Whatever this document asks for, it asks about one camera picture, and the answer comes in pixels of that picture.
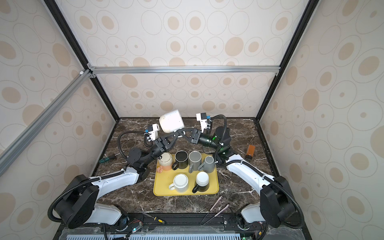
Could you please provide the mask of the green handled screwdriver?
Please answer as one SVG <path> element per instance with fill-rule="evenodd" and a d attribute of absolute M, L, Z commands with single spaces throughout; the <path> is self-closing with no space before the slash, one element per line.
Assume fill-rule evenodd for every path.
<path fill-rule="evenodd" d="M 107 156 L 105 158 L 102 158 L 102 159 L 99 160 L 99 164 L 103 164 L 103 163 L 107 163 L 107 162 L 109 162 L 111 160 L 115 160 L 119 154 L 120 153 L 109 155 L 109 156 Z"/>

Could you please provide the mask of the pink tweezers left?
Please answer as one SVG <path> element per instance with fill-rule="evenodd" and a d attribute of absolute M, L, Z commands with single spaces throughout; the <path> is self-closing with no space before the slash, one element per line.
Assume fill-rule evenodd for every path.
<path fill-rule="evenodd" d="M 211 213 L 211 211 L 215 208 L 215 206 L 222 200 L 222 196 L 220 196 L 218 198 L 218 200 L 213 204 L 213 206 L 210 208 L 210 210 L 206 213 L 206 215 L 203 217 L 202 221 L 200 222 L 200 225 L 202 226 L 203 225 L 203 221 L 205 220 L 205 218 L 208 216 L 208 214 Z"/>

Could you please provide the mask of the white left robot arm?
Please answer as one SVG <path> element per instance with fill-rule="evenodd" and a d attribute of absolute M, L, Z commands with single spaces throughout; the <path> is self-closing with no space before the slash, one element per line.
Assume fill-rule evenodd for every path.
<path fill-rule="evenodd" d="M 48 208 L 48 218 L 56 223 L 64 223 L 69 229 L 94 222 L 114 225 L 122 217 L 122 211 L 116 206 L 98 205 L 98 199 L 145 180 L 149 174 L 148 165 L 172 149 L 179 137 L 185 137 L 186 131 L 181 129 L 157 138 L 148 151 L 132 148 L 121 153 L 127 166 L 120 171 L 93 178 L 76 176 L 53 200 Z"/>

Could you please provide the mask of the grey mug lying back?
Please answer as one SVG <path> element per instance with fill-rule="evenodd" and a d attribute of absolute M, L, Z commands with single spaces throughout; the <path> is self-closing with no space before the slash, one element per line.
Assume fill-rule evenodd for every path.
<path fill-rule="evenodd" d="M 204 171 L 207 174 L 212 173 L 216 168 L 215 159 L 212 156 L 206 156 L 201 165 L 199 165 L 198 170 Z"/>

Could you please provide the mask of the yellow plastic tray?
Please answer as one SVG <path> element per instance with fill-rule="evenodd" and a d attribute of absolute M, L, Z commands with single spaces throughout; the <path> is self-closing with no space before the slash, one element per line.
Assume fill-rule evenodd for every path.
<path fill-rule="evenodd" d="M 206 156 L 210 156 L 207 154 L 202 154 L 202 162 L 204 161 Z M 172 155 L 173 163 L 175 162 L 175 154 Z M 193 193 L 192 190 L 196 183 L 196 176 L 198 173 L 203 171 L 194 171 L 191 174 L 189 173 L 189 165 L 186 169 L 177 169 L 170 171 L 164 171 L 161 174 L 156 172 L 155 183 L 154 183 L 154 194 L 158 197 L 160 196 L 186 196 L 186 195 L 213 195 L 219 192 L 219 182 L 218 182 L 218 174 L 217 170 L 215 170 L 208 174 L 210 178 L 210 186 L 205 192 L 197 192 Z M 173 183 L 173 179 L 177 174 L 185 174 L 189 179 L 189 187 L 188 190 L 184 193 L 178 193 L 177 191 L 169 190 L 169 185 Z"/>

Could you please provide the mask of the yellow black screwdriver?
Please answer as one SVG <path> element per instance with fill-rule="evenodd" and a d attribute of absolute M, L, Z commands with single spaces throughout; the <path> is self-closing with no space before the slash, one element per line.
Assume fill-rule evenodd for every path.
<path fill-rule="evenodd" d="M 142 214 L 142 215 L 144 215 L 146 218 L 152 219 L 153 221 L 158 222 L 158 223 L 160 223 L 160 224 L 165 224 L 165 223 L 166 223 L 164 220 L 160 219 L 159 217 L 154 217 L 154 216 L 152 216 L 152 215 L 150 215 L 150 214 L 148 214 L 148 213 L 145 213 L 145 212 L 143 212 L 143 211 L 140 211 L 140 214 Z"/>

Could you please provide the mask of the white mug front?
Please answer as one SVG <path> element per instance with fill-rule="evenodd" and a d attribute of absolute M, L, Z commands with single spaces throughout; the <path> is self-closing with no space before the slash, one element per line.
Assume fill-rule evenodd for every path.
<path fill-rule="evenodd" d="M 178 193 L 184 193 L 188 190 L 188 187 L 188 177 L 185 174 L 177 174 L 173 179 L 173 183 L 169 185 L 169 190 L 175 190 Z"/>

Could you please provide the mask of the pink cream mug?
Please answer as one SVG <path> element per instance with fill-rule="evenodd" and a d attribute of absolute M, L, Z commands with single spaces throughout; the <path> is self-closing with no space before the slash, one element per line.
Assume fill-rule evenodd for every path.
<path fill-rule="evenodd" d="M 173 157 L 170 153 L 163 153 L 158 158 L 159 167 L 157 167 L 157 173 L 161 174 L 164 171 L 170 171 L 173 165 Z"/>

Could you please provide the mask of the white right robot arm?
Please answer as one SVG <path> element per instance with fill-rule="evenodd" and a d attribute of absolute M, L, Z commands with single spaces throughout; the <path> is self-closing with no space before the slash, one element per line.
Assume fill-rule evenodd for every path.
<path fill-rule="evenodd" d="M 215 150 L 214 158 L 218 168 L 226 168 L 249 184 L 260 196 L 257 204 L 243 207 L 239 216 L 245 225 L 265 222 L 273 228 L 286 225 L 301 229 L 305 225 L 304 213 L 293 197 L 288 181 L 273 177 L 257 169 L 230 146 L 231 136 L 228 127 L 218 127 L 213 135 L 195 128 L 184 128 L 171 134 L 175 138 L 184 137 L 193 144 Z"/>

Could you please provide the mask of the tall grey mug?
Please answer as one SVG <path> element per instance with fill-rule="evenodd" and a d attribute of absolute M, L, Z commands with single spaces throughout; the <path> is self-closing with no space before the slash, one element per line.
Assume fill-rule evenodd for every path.
<path fill-rule="evenodd" d="M 198 151 L 192 151 L 189 153 L 189 173 L 199 169 L 202 164 L 202 154 Z"/>

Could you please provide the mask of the horizontal aluminium frame bar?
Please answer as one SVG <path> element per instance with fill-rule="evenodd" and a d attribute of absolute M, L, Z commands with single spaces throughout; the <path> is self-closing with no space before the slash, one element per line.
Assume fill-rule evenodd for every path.
<path fill-rule="evenodd" d="M 94 74 L 278 73 L 280 66 L 90 67 Z"/>

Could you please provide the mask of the left aluminium frame bar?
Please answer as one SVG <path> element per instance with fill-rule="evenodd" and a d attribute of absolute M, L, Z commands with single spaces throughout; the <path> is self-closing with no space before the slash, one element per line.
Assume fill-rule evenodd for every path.
<path fill-rule="evenodd" d="M 1 155 L 1 175 L 3 175 L 26 147 L 34 140 L 48 122 L 59 112 L 75 91 L 89 79 L 91 71 L 83 70 L 42 113 L 9 145 Z"/>

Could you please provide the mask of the black mug white bottom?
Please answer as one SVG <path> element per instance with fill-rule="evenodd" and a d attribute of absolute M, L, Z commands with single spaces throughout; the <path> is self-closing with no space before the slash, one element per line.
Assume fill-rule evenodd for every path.
<path fill-rule="evenodd" d="M 205 192 L 208 190 L 210 186 L 210 178 L 206 172 L 200 172 L 196 176 L 196 183 L 192 190 L 195 194 L 197 192 Z"/>

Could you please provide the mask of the white speckled mug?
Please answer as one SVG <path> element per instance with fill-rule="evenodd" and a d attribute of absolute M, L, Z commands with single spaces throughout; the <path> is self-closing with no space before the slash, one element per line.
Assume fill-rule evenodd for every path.
<path fill-rule="evenodd" d="M 162 115 L 159 118 L 159 123 L 164 133 L 173 133 L 185 127 L 182 116 L 178 110 Z"/>

